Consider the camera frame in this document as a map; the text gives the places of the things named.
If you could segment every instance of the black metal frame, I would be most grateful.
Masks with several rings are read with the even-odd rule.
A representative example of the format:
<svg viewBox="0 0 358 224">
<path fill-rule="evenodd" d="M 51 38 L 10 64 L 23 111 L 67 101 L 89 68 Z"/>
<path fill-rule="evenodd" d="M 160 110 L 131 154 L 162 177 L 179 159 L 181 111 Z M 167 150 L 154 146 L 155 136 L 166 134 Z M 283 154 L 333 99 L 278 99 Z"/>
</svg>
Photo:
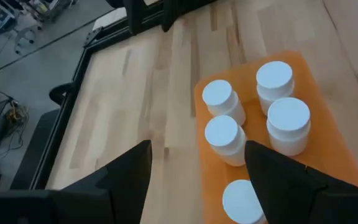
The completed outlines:
<svg viewBox="0 0 358 224">
<path fill-rule="evenodd" d="M 183 5 L 181 7 L 180 15 L 184 15 L 214 1 L 216 0 L 189 0 L 188 5 Z M 164 13 L 163 10 L 163 1 L 158 1 L 149 5 L 142 20 L 140 32 L 144 32 L 153 27 L 159 26 L 162 21 Z M 70 91 L 66 93 L 63 99 L 61 110 L 57 116 L 52 132 L 50 133 L 48 143 L 41 157 L 41 160 L 36 167 L 36 173 L 31 181 L 29 189 L 44 189 L 48 182 L 48 178 L 55 162 L 60 143 L 65 134 L 71 112 L 75 105 L 77 95 L 80 91 L 81 84 L 83 82 L 86 69 L 88 68 L 88 64 L 92 55 L 102 49 L 105 49 L 106 47 L 126 40 L 131 36 L 132 34 L 129 32 L 128 20 L 126 17 L 114 22 L 107 27 L 103 27 L 97 32 L 93 32 L 90 34 L 90 36 L 88 36 L 89 38 L 86 41 L 84 51 L 77 65 L 73 81 L 70 85 Z"/>
</svg>

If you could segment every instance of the orange tray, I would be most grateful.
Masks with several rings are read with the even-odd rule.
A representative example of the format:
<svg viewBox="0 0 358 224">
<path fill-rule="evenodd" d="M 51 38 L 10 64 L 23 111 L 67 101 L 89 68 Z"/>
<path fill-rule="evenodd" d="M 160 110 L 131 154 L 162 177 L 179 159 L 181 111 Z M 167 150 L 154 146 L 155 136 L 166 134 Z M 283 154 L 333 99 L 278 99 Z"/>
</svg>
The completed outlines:
<svg viewBox="0 0 358 224">
<path fill-rule="evenodd" d="M 203 184 L 204 219 L 206 223 L 233 223 L 225 214 L 222 195 L 225 187 L 237 179 L 249 179 L 247 168 L 226 165 L 205 140 L 204 129 L 212 115 L 203 102 L 204 87 L 213 80 L 227 80 L 238 93 L 247 115 L 242 126 L 248 139 L 270 147 L 266 117 L 259 106 L 256 92 L 256 72 L 265 63 L 280 60 L 293 69 L 295 97 L 310 108 L 311 130 L 308 146 L 293 159 L 335 178 L 358 186 L 358 166 L 344 144 L 324 98 L 301 53 L 286 51 L 247 63 L 200 80 L 195 87 L 197 135 L 200 147 L 201 179 Z"/>
</svg>

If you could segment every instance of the wooden table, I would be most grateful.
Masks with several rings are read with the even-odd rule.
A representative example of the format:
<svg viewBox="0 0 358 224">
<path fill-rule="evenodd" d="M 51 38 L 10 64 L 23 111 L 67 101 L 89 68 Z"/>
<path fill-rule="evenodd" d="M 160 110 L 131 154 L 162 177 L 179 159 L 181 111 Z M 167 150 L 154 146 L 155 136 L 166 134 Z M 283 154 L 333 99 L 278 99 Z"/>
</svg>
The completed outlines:
<svg viewBox="0 0 358 224">
<path fill-rule="evenodd" d="M 285 49 L 305 57 L 358 162 L 358 0 L 220 0 L 93 55 L 48 188 L 151 139 L 142 223 L 202 223 L 193 88 Z"/>
</svg>

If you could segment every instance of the concrete floor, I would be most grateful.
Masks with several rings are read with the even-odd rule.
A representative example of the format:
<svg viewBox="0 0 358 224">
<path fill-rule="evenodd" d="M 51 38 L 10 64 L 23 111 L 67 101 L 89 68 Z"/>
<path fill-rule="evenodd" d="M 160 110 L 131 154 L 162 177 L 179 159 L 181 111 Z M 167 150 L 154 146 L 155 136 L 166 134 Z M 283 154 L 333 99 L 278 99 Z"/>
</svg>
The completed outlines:
<svg viewBox="0 0 358 224">
<path fill-rule="evenodd" d="M 95 18 L 112 10 L 104 0 L 92 1 L 92 5 L 94 6 L 92 8 L 93 14 L 98 15 Z M 73 77 L 83 51 L 83 42 L 88 32 L 92 30 L 94 22 L 90 21 L 95 19 L 80 19 L 84 16 L 86 8 L 91 8 L 90 1 L 80 1 L 77 6 L 71 8 L 64 15 L 65 17 L 62 16 L 53 25 L 55 28 L 51 27 L 50 29 L 63 30 L 62 27 L 71 27 L 66 29 L 71 31 L 84 24 L 87 25 L 59 41 L 0 69 L 0 91 L 11 95 L 21 104 L 28 106 L 30 114 L 29 122 L 23 133 L 24 145 L 20 149 L 10 151 L 4 159 L 0 160 L 0 174 L 2 174 L 0 190 L 9 189 L 40 116 L 58 108 L 58 105 L 48 97 L 49 90 L 57 85 L 69 82 Z M 45 29 L 39 35 L 51 37 L 50 40 L 57 38 L 57 34 L 48 29 Z M 2 49 L 0 67 L 17 60 L 17 56 L 10 52 L 12 52 L 11 49 Z M 5 139 L 0 148 L 0 153 L 8 149 L 8 144 L 9 139 Z"/>
</svg>

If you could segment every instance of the white plastic container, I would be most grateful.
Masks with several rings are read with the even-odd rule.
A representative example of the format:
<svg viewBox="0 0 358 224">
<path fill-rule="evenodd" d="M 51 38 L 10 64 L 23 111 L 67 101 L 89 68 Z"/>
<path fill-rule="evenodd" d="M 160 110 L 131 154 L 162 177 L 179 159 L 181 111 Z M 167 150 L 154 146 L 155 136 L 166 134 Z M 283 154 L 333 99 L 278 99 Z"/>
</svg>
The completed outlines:
<svg viewBox="0 0 358 224">
<path fill-rule="evenodd" d="M 274 61 L 264 64 L 259 68 L 256 80 L 260 107 L 266 116 L 269 106 L 274 101 L 293 96 L 295 82 L 292 68 L 285 62 Z"/>
<path fill-rule="evenodd" d="M 299 99 L 281 98 L 268 109 L 266 125 L 272 147 L 286 156 L 295 156 L 308 143 L 310 110 Z"/>
<path fill-rule="evenodd" d="M 249 180 L 235 180 L 224 189 L 223 209 L 236 223 L 262 224 L 266 222 L 264 211 Z"/>
<path fill-rule="evenodd" d="M 228 115 L 239 125 L 243 125 L 246 121 L 246 113 L 238 94 L 225 80 L 215 80 L 206 85 L 203 90 L 203 100 L 213 116 Z"/>
<path fill-rule="evenodd" d="M 205 138 L 220 158 L 231 166 L 246 163 L 245 146 L 247 136 L 236 121 L 227 115 L 213 118 L 205 127 Z"/>
</svg>

